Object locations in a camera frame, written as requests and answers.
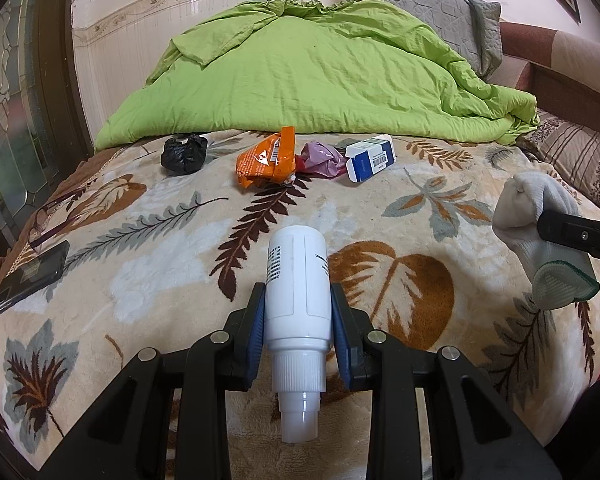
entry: tiled wall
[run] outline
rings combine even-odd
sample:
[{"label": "tiled wall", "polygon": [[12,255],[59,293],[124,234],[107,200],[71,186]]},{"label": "tiled wall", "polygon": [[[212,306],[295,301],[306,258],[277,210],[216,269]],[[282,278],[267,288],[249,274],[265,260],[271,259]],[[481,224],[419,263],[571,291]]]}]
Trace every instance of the tiled wall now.
[{"label": "tiled wall", "polygon": [[88,28],[75,29],[75,65],[91,137],[142,87],[169,38],[243,1],[139,0]]}]

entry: crumpled purple bag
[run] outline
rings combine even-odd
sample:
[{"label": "crumpled purple bag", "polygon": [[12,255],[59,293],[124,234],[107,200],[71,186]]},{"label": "crumpled purple bag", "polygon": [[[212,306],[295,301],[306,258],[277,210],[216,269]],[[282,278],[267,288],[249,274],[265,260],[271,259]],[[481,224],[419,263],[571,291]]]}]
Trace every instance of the crumpled purple bag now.
[{"label": "crumpled purple bag", "polygon": [[312,140],[304,145],[300,157],[304,168],[298,173],[311,173],[333,178],[347,171],[347,159],[333,146]]}]

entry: white sock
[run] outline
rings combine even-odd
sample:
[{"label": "white sock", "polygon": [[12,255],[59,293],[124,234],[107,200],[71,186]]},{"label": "white sock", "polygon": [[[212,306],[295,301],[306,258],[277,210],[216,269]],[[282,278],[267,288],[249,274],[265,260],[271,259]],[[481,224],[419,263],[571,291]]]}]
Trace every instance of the white sock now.
[{"label": "white sock", "polygon": [[507,180],[493,213],[493,232],[520,260],[536,306],[552,310],[593,298],[600,290],[587,253],[546,242],[538,234],[544,209],[578,215],[573,196],[540,171]]}]

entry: orange snack bag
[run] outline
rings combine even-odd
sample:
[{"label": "orange snack bag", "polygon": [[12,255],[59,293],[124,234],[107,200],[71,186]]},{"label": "orange snack bag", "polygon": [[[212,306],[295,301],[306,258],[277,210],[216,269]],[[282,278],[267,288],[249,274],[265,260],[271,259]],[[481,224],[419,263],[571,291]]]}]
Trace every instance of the orange snack bag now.
[{"label": "orange snack bag", "polygon": [[235,173],[242,187],[261,186],[266,182],[291,184],[296,178],[296,129],[285,126],[238,155]]}]

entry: gray pillow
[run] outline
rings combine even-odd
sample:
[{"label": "gray pillow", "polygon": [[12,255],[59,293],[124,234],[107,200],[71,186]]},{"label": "gray pillow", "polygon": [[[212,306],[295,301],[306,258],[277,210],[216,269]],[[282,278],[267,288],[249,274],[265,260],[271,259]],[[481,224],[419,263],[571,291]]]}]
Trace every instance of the gray pillow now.
[{"label": "gray pillow", "polygon": [[502,63],[500,4],[482,0],[387,0],[429,27],[475,73],[487,78]]}]

